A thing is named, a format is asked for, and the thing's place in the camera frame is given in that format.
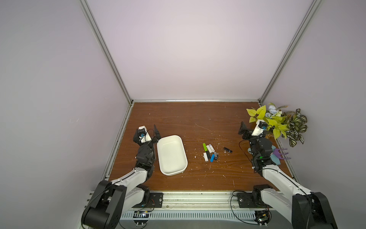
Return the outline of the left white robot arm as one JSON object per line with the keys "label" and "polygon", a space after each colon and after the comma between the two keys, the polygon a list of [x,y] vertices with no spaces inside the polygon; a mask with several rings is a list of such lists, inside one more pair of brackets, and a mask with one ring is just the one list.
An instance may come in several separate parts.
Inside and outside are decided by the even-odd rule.
{"label": "left white robot arm", "polygon": [[97,185],[81,216],[81,227],[115,229],[121,216],[135,205],[149,203],[150,189],[144,185],[155,169],[154,145],[161,139],[156,127],[153,135],[145,126],[136,129],[133,141],[139,145],[136,164],[131,172],[112,180],[102,180]]}

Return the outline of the white usb drive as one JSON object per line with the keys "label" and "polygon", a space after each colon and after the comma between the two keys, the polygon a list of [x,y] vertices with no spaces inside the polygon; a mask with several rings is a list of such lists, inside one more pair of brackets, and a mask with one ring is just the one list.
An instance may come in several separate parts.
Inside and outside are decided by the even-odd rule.
{"label": "white usb drive", "polygon": [[208,161],[207,153],[203,153],[203,155],[204,155],[205,162],[207,162]]}
{"label": "white usb drive", "polygon": [[215,152],[215,150],[211,144],[208,145],[208,149],[209,149],[210,153]]}

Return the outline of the white oval storage box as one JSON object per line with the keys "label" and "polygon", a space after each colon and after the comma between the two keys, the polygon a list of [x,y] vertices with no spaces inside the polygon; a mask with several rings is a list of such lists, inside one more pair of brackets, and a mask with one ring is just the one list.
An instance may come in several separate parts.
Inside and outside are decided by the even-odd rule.
{"label": "white oval storage box", "polygon": [[166,176],[183,173],[188,160],[182,139],[178,135],[161,138],[157,143],[160,171]]}

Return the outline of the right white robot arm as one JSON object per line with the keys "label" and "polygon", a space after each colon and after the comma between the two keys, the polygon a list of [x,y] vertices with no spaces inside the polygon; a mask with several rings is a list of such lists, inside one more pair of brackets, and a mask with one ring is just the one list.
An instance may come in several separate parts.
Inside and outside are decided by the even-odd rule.
{"label": "right white robot arm", "polygon": [[242,122],[238,131],[249,142],[254,172],[272,183],[254,187],[253,203],[274,208],[294,229],[336,229],[327,197],[303,187],[272,161],[272,142],[265,137],[266,129],[264,121],[256,122],[254,130]]}

